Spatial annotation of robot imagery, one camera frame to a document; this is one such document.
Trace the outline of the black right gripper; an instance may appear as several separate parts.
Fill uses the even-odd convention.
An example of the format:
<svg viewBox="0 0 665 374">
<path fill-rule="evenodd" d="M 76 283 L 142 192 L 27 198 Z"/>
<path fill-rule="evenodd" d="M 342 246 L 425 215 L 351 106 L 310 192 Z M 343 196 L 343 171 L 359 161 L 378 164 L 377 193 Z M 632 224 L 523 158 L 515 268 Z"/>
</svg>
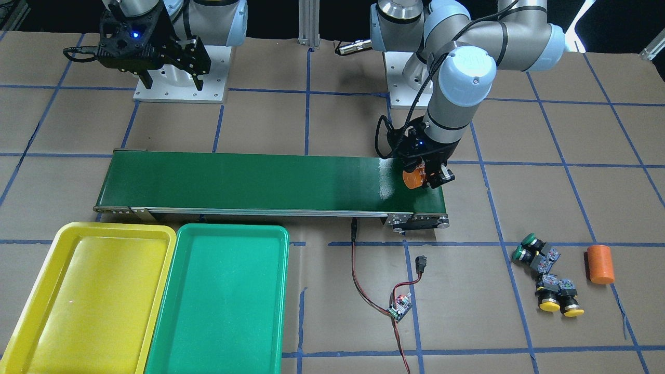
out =
<svg viewBox="0 0 665 374">
<path fill-rule="evenodd" d="M 136 71 L 145 89 L 153 86 L 150 70 L 164 65 L 164 47 L 168 46 L 168 64 L 188 73 L 197 91 L 209 74 L 211 59 L 200 37 L 175 41 L 175 31 L 165 7 L 154 7 L 137 17 L 116 18 L 119 12 L 105 10 L 99 25 L 97 61 L 109 69 Z"/>
</svg>

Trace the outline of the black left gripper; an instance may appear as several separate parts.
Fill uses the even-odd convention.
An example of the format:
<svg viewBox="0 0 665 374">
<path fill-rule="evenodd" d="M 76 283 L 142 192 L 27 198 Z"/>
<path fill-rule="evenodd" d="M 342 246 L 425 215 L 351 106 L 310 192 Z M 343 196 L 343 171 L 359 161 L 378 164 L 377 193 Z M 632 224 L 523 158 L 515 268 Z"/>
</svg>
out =
<svg viewBox="0 0 665 374">
<path fill-rule="evenodd" d="M 459 140 L 440 143 L 425 134 L 426 129 L 438 129 L 438 126 L 427 127 L 423 117 L 415 118 L 409 121 L 408 130 L 390 130 L 390 146 L 392 156 L 404 163 L 404 175 L 425 177 L 429 173 L 429 187 L 437 189 L 456 179 L 447 168 L 447 161 Z"/>
</svg>

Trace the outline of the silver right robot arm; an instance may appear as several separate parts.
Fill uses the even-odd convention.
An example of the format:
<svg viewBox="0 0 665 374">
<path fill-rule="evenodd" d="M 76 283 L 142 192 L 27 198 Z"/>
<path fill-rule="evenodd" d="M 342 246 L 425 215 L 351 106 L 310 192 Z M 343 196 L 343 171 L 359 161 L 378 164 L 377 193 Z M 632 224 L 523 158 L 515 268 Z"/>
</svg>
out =
<svg viewBox="0 0 665 374">
<path fill-rule="evenodd" d="M 95 57 L 102 66 L 129 72 L 152 88 L 151 71 L 166 65 L 204 88 L 211 71 L 209 46 L 243 44 L 246 1 L 106 1 Z"/>
</svg>

